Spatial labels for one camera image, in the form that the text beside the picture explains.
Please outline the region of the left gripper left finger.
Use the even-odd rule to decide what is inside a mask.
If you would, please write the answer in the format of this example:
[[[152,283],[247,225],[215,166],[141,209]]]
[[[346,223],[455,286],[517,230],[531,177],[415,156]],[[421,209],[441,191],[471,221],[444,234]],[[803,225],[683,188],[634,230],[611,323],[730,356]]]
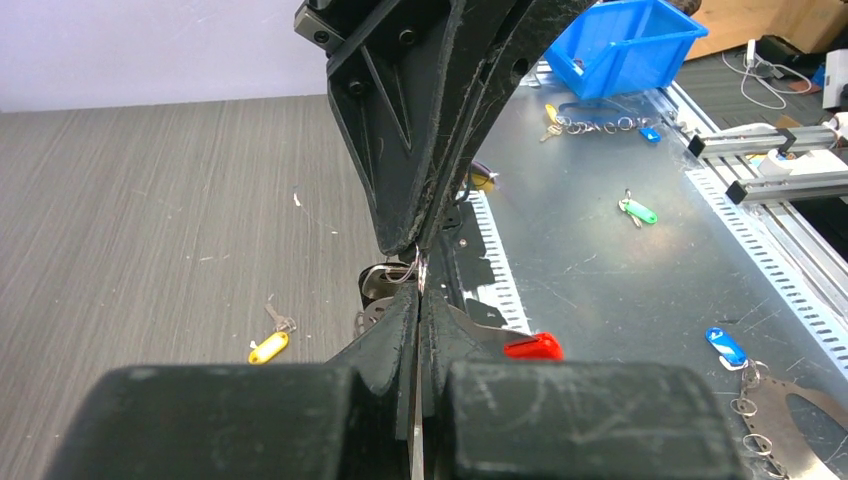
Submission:
[[[405,479],[420,295],[323,363],[137,365],[89,391],[50,479]]]

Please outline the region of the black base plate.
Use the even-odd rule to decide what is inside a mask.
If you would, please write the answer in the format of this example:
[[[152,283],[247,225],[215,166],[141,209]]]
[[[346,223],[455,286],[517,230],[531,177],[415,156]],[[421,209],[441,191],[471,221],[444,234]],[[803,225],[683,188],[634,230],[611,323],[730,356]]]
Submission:
[[[430,274],[448,303],[481,328],[530,335],[494,215],[483,192],[448,210],[430,255]]]

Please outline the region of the green tag key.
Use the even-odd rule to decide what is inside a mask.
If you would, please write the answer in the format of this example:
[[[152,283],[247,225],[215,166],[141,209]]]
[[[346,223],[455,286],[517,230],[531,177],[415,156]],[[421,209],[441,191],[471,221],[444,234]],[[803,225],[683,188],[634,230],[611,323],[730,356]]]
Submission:
[[[618,201],[618,208],[631,219],[638,229],[641,229],[644,225],[654,225],[658,221],[658,215],[636,201],[630,189],[624,190],[624,197]]]

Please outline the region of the blue tag key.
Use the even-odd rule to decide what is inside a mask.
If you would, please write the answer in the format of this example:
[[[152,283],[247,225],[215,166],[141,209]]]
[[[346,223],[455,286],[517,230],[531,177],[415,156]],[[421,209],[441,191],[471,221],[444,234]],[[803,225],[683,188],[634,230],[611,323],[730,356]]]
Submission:
[[[738,342],[721,327],[710,327],[705,331],[708,344],[718,353],[720,364],[728,371],[738,371],[749,364],[747,353]]]

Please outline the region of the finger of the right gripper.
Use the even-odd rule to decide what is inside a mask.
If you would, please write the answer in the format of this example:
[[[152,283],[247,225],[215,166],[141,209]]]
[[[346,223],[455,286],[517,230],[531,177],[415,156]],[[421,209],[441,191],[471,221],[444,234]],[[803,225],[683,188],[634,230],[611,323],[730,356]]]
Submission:
[[[490,1],[306,1],[295,31],[327,56],[331,110],[379,249],[413,248],[456,188],[461,145],[490,111]]]
[[[438,106],[428,122],[427,177],[414,243],[432,248],[480,145],[530,67],[588,1],[459,1],[441,49]]]

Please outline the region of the blue plastic bin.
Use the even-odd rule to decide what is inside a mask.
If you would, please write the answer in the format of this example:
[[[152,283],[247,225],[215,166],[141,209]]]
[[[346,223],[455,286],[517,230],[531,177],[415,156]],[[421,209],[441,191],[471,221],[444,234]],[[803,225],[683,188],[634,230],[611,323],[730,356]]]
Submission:
[[[596,4],[544,54],[553,73],[580,99],[669,86],[708,29],[667,1]]]

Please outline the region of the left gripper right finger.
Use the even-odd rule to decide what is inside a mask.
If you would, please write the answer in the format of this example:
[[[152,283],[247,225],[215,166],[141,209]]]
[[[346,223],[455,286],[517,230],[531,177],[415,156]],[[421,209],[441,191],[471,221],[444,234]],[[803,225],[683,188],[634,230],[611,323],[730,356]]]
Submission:
[[[707,383],[680,366],[492,355],[420,304],[427,479],[742,479]]]

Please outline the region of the metal key holder red handle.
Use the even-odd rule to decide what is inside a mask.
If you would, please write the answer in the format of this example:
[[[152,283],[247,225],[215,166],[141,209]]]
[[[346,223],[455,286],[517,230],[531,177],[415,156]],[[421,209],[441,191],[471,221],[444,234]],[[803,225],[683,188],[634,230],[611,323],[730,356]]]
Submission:
[[[382,311],[362,311],[356,339],[342,353],[355,363],[369,389],[386,400],[392,439],[400,451],[404,478],[426,476],[423,423],[442,390],[439,370],[457,358],[561,361],[556,338],[542,332],[522,335],[475,325],[442,294],[424,292],[427,269],[420,258],[409,265],[415,279],[404,284]]]

